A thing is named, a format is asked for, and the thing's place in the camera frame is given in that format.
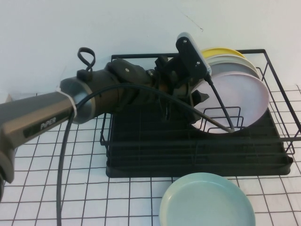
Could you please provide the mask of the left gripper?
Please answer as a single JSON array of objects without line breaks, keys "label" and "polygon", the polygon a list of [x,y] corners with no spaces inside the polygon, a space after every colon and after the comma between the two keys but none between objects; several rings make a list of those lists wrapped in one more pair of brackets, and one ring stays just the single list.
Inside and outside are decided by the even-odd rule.
[{"label": "left gripper", "polygon": [[[167,56],[160,56],[155,61],[155,68],[150,70],[152,87],[163,91],[175,98],[186,102],[189,105],[198,105],[209,98],[208,94],[198,90],[191,91],[197,84],[197,79],[188,72],[188,69],[179,56],[168,59]],[[200,120],[200,116],[194,112],[192,106],[187,110],[187,122],[194,124]]]}]

